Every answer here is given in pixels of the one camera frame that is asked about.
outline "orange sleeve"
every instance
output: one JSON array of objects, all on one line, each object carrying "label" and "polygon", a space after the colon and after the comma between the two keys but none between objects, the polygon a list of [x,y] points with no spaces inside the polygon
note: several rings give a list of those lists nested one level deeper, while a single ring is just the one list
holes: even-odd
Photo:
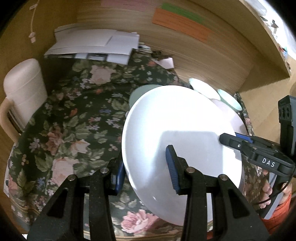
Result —
[{"label": "orange sleeve", "polygon": [[268,232],[270,234],[272,234],[276,228],[285,220],[285,218],[288,215],[288,211],[289,211],[289,206],[290,206],[290,201],[291,201],[291,196],[292,194],[290,194],[289,198],[287,199],[286,202],[284,202],[283,204],[279,205],[272,217],[270,219],[263,219],[262,221],[265,225],[265,227],[267,228]]}]

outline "floral tablecloth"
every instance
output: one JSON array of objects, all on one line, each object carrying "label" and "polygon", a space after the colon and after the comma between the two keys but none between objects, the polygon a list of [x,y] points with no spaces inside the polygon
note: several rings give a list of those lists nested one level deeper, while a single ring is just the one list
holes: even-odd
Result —
[{"label": "floral tablecloth", "polygon": [[[8,163],[11,208],[24,228],[29,229],[68,175],[91,175],[118,156],[129,96],[145,84],[191,88],[174,71],[165,70],[149,54],[140,53],[133,53],[127,66],[77,60],[68,76],[58,82],[58,87],[30,119]],[[253,201],[260,190],[261,170],[245,159],[243,166],[244,195]],[[182,227],[151,213],[127,178],[121,193],[109,200],[118,239],[180,239]],[[87,206],[86,195],[86,238],[89,237]]]}]

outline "black cable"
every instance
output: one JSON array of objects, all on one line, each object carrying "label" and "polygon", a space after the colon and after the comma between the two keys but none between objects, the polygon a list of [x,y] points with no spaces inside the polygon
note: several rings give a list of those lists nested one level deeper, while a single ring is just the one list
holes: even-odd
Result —
[{"label": "black cable", "polygon": [[294,166],[294,170],[293,170],[293,172],[292,172],[292,174],[291,174],[291,177],[290,177],[289,181],[286,183],[286,185],[285,185],[281,190],[279,190],[277,193],[273,194],[270,198],[268,198],[268,199],[266,199],[266,200],[264,200],[264,201],[254,203],[253,206],[255,206],[255,205],[259,205],[259,204],[263,204],[263,203],[265,203],[265,202],[268,202],[268,201],[271,200],[273,197],[275,197],[275,196],[277,196],[278,194],[280,194],[280,193],[281,193],[281,192],[282,192],[282,191],[283,191],[283,190],[289,185],[289,183],[291,182],[291,180],[292,180],[292,178],[293,178],[293,176],[294,176],[295,169],[296,169],[296,165]]}]

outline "white bowl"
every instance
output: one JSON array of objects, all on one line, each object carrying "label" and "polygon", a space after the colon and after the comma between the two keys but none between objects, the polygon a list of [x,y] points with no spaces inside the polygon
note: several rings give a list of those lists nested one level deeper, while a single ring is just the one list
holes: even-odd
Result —
[{"label": "white bowl", "polygon": [[248,135],[244,122],[231,107],[220,100],[211,99],[211,101],[223,112],[224,118],[230,122],[234,132]]},{"label": "white bowl", "polygon": [[[135,193],[161,219],[183,225],[186,209],[187,196],[179,196],[173,189],[165,159],[170,144],[189,166],[214,177],[224,173],[239,186],[241,159],[218,139],[222,133],[235,133],[221,115],[205,96],[173,85],[145,93],[131,108],[122,134],[123,162]],[[211,221],[210,194],[207,197]]]},{"label": "white bowl", "polygon": [[205,97],[209,99],[220,100],[220,95],[217,93],[217,91],[207,83],[195,78],[190,78],[189,83],[195,91],[201,93]]},{"label": "white bowl", "polygon": [[217,92],[221,97],[221,101],[230,106],[235,112],[239,112],[242,110],[241,105],[232,95],[221,89],[218,89]]},{"label": "white bowl", "polygon": [[162,85],[143,85],[138,87],[137,89],[135,89],[129,98],[128,104],[130,106],[130,108],[135,104],[135,102],[142,96],[144,95],[146,92],[156,88],[156,87],[160,87]]}]

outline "hand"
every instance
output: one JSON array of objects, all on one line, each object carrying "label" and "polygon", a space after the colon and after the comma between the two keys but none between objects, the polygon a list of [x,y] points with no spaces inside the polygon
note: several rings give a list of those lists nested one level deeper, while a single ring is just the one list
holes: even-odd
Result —
[{"label": "hand", "polygon": [[[268,171],[263,169],[263,174],[266,176],[268,174]],[[260,193],[260,201],[264,201],[264,200],[268,199],[269,195],[272,194],[272,187],[269,185],[268,180],[265,180],[265,184],[262,188],[262,191],[263,192]],[[283,204],[289,198],[290,194],[292,193],[292,183],[291,182],[283,190],[283,193],[284,193],[284,195],[283,195],[282,199],[279,201],[279,205]],[[265,203],[259,204],[259,206],[261,208],[265,208],[266,205],[269,205],[270,203],[271,203],[271,200],[269,200]]]}]

